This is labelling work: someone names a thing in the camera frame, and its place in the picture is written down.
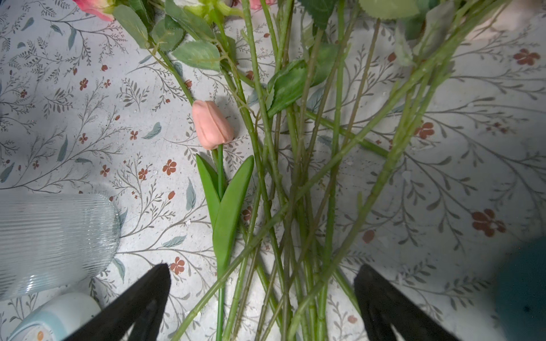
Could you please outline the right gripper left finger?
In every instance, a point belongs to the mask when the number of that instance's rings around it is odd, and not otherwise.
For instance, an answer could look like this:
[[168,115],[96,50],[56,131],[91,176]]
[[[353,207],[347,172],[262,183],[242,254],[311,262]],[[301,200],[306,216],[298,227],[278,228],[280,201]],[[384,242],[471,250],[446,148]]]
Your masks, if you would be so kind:
[[150,269],[67,340],[156,340],[171,287],[167,264]]

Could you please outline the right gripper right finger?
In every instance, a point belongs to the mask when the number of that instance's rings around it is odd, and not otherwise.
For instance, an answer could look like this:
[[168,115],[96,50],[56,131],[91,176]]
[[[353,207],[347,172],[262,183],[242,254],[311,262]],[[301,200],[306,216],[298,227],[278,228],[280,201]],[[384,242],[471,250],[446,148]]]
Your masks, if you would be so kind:
[[368,264],[354,279],[355,297],[369,340],[455,340]]

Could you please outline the clear ribbed glass vase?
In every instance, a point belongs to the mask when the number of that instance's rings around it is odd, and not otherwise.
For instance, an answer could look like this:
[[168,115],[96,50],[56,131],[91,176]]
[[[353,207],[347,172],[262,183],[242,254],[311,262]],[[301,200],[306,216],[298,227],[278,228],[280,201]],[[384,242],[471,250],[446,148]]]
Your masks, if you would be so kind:
[[19,194],[1,198],[1,299],[92,278],[114,258],[119,213],[106,197]]

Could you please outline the pink tulip stem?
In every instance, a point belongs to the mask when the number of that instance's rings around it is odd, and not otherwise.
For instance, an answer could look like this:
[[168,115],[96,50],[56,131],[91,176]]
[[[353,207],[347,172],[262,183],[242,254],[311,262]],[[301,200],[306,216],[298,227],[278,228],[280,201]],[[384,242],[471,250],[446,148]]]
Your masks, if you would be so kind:
[[194,101],[192,118],[200,145],[208,151],[216,152],[216,167],[211,166],[199,154],[196,155],[196,164],[213,228],[217,277],[221,278],[230,265],[235,233],[255,160],[253,156],[246,158],[232,180],[226,182],[223,172],[223,146],[235,137],[232,126],[212,101]]

